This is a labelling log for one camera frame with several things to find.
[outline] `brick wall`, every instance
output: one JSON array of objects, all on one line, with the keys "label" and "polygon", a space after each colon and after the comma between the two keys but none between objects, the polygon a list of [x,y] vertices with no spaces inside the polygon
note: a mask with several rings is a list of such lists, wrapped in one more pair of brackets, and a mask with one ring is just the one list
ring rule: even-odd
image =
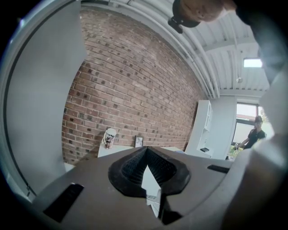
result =
[{"label": "brick wall", "polygon": [[87,58],[67,97],[63,115],[64,160],[97,157],[105,130],[115,145],[185,149],[197,101],[204,95],[194,73],[163,38],[111,11],[81,10]]}]

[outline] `white cabinet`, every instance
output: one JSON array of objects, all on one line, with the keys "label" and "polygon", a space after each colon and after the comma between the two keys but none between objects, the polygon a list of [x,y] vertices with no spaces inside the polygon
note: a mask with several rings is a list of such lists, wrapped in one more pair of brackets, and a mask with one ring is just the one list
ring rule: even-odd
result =
[{"label": "white cabinet", "polygon": [[200,100],[196,118],[185,153],[189,155],[212,157],[213,149],[207,146],[210,135],[213,110],[209,100]]}]

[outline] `picture frame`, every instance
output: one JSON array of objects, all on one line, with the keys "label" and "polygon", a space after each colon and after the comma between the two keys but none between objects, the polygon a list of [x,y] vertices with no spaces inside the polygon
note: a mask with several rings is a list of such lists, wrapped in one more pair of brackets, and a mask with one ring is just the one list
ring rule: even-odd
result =
[{"label": "picture frame", "polygon": [[134,148],[142,147],[142,146],[143,146],[143,137],[142,136],[135,136]]}]

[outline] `cup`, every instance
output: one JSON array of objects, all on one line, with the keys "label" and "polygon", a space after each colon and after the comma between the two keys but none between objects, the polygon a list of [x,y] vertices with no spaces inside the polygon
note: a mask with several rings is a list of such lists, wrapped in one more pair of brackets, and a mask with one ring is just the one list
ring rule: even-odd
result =
[{"label": "cup", "polygon": [[116,133],[117,133],[116,130],[113,128],[109,128],[106,130],[106,132],[104,133],[104,137],[102,139],[102,144],[104,144],[105,149],[112,148]]}]

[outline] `tree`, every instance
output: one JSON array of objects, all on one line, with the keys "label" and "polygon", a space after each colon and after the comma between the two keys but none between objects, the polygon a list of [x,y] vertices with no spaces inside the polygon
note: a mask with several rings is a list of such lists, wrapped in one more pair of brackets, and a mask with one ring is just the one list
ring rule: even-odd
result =
[{"label": "tree", "polygon": [[263,122],[269,122],[268,117],[266,116],[264,109],[263,108],[259,108],[260,111],[260,115],[262,117]]}]

